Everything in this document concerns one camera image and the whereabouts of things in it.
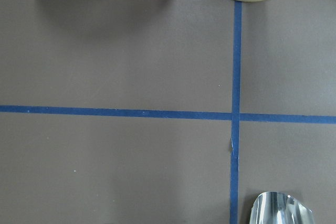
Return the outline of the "metal ice scoop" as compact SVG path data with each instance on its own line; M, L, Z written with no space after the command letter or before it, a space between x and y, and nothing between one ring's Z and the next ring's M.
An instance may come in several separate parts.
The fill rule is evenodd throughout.
M313 224L315 220L312 210L291 195L267 191L254 201L249 223Z

